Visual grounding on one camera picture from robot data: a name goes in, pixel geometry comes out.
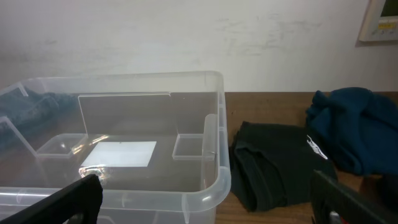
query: black object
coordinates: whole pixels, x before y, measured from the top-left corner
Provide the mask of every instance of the black object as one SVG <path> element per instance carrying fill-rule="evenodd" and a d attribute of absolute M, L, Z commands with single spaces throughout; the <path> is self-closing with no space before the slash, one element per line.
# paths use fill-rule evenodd
<path fill-rule="evenodd" d="M 102 187 L 94 174 L 72 183 L 23 209 L 0 224 L 95 224 L 102 204 Z"/>
<path fill-rule="evenodd" d="M 376 186 L 383 204 L 398 213 L 398 175 L 384 175 Z"/>
<path fill-rule="evenodd" d="M 333 178 L 333 164 L 305 128 L 244 122 L 230 151 L 231 191 L 249 211 L 310 201 L 314 169 Z"/>
<path fill-rule="evenodd" d="M 398 108 L 364 88 L 317 91 L 307 126 L 325 141 L 335 164 L 357 175 L 398 175 Z"/>
<path fill-rule="evenodd" d="M 316 224 L 329 224 L 331 212 L 349 224 L 398 223 L 397 216 L 320 171 L 311 179 L 311 203 Z"/>

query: wooden table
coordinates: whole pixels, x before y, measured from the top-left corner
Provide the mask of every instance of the wooden table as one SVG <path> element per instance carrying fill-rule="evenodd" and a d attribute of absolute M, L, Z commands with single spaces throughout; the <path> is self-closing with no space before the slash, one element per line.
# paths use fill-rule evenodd
<path fill-rule="evenodd" d="M 253 123 L 278 123 L 305 125 L 305 110 L 311 105 L 314 93 L 226 93 L 228 141 L 231 144 L 242 121 Z M 398 103 L 398 93 L 382 93 Z M 338 179 L 359 191 L 363 178 L 337 171 Z M 309 203 L 268 212 L 247 212 L 235 195 L 229 193 L 217 207 L 217 224 L 260 223 L 311 223 L 312 208 Z"/>

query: white panel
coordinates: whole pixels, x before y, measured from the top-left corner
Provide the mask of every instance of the white panel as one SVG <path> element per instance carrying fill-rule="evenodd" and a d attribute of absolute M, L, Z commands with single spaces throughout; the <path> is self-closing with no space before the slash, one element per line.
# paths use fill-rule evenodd
<path fill-rule="evenodd" d="M 356 47 L 364 0 L 1 0 L 0 87 L 217 70 L 226 91 L 398 90 L 398 45 Z"/>
<path fill-rule="evenodd" d="M 394 8 L 388 8 L 394 1 L 371 1 L 366 11 L 361 33 L 359 34 L 360 41 L 398 40 L 398 16 L 390 16 L 393 15 Z M 387 14 L 388 16 L 383 15 L 385 7 L 387 7 L 387 10 L 391 10 Z"/>

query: folded black shirt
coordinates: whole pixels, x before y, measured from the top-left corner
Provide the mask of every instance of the folded black shirt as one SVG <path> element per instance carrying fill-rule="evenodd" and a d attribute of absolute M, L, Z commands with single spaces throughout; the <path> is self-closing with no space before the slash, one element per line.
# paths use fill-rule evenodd
<path fill-rule="evenodd" d="M 244 122 L 230 153 L 231 191 L 249 211 L 309 202 L 313 170 L 336 179 L 333 164 L 306 128 Z"/>

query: white logo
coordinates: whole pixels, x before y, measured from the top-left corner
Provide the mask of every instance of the white logo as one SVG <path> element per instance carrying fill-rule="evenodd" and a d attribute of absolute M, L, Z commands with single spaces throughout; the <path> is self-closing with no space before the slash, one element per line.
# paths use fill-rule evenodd
<path fill-rule="evenodd" d="M 307 135 L 307 137 L 310 139 L 310 140 L 307 140 L 307 143 L 311 146 L 312 150 L 316 154 L 322 156 L 324 159 L 328 159 L 327 156 L 324 155 L 324 153 L 321 151 L 321 149 L 315 144 L 315 142 L 312 141 L 312 138 L 308 135 Z"/>

